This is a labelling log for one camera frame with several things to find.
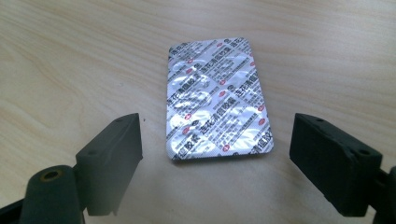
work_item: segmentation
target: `blister pack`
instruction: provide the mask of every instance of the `blister pack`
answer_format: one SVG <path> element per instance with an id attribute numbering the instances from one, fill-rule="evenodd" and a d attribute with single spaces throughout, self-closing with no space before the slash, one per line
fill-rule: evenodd
<path id="1" fill-rule="evenodd" d="M 166 147 L 172 160 L 269 152 L 262 88 L 243 37 L 169 49 Z"/>

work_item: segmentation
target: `wooden table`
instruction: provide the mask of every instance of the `wooden table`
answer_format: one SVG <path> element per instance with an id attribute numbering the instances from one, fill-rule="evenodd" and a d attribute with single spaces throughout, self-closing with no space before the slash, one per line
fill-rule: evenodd
<path id="1" fill-rule="evenodd" d="M 342 217 L 289 159 L 296 112 L 328 120 L 396 165 L 394 1 L 1 1 L 0 207 L 139 113 L 144 159 L 117 217 L 87 223 L 371 223 Z M 275 148 L 173 163 L 167 54 L 181 42 L 250 41 Z"/>

